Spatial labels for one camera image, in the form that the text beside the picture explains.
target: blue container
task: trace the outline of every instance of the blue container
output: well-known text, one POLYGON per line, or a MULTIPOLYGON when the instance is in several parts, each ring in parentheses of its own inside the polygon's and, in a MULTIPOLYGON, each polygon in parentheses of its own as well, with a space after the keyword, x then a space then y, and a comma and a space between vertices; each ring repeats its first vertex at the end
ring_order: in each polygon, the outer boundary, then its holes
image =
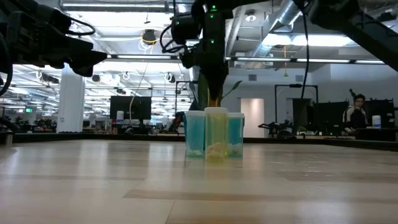
POLYGON ((203 157, 205 138, 205 112, 187 111, 185 113, 185 143, 187 157, 203 157))
POLYGON ((243 157, 244 114, 229 113, 229 157, 243 157))

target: black frame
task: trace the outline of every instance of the black frame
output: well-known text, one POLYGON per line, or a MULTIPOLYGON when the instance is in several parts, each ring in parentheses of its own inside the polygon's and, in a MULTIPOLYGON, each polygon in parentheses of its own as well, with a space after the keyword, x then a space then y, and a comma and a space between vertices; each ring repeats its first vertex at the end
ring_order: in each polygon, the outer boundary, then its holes
POLYGON ((174 108, 175 108, 175 113, 177 114, 177 92, 178 92, 178 84, 179 83, 190 83, 192 82, 193 84, 198 84, 198 81, 176 81, 175 82, 175 104, 174 104, 174 108))
MULTIPOLYGON (((278 123, 278 96, 277 96, 277 90, 279 86, 287 86, 290 88, 302 88, 301 84, 291 84, 291 85, 275 85, 275 122, 278 123)), ((315 117, 315 125, 318 125, 318 103, 319 103, 319 95, 318 95, 318 85, 306 85, 306 88, 312 87, 315 89, 315 97, 317 99, 317 104, 315 106, 315 111, 314 111, 314 117, 315 117)))

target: white column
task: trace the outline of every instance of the white column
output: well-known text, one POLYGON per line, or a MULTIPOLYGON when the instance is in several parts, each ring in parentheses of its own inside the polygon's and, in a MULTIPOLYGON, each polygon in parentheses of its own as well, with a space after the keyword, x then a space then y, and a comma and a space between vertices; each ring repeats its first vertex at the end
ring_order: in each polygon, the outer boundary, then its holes
POLYGON ((85 78, 74 73, 69 65, 65 64, 61 78, 57 133, 82 131, 85 88, 85 78))

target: white wall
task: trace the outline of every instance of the white wall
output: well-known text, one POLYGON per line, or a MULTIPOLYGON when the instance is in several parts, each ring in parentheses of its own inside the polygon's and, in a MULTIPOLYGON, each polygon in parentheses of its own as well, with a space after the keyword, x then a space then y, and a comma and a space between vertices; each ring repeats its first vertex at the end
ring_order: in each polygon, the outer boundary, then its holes
POLYGON ((258 125, 264 122, 264 99, 241 99, 241 112, 247 118, 244 121, 243 137, 263 138, 265 130, 258 128, 258 125))

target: yellow container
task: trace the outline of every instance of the yellow container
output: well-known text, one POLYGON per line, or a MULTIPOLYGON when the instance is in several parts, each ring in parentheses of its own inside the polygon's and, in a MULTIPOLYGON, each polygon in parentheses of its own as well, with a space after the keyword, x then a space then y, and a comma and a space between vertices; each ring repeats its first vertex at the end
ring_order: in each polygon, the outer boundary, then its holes
POLYGON ((205 108, 206 114, 206 160, 223 161, 228 151, 228 110, 226 108, 205 108))

